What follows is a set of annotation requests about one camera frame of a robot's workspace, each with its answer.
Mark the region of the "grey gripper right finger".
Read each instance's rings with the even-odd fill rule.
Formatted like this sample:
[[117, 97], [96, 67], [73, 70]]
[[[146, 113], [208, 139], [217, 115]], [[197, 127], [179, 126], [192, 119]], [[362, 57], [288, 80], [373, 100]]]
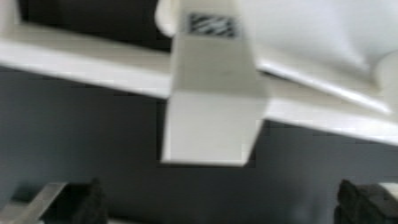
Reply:
[[341, 181], [334, 224], [398, 224], [398, 183]]

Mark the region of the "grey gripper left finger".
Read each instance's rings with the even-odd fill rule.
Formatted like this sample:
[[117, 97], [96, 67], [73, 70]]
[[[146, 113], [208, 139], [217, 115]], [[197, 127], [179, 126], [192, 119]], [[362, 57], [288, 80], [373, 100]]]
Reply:
[[27, 204], [11, 203], [5, 206], [0, 224], [108, 224], [100, 180], [48, 183]]

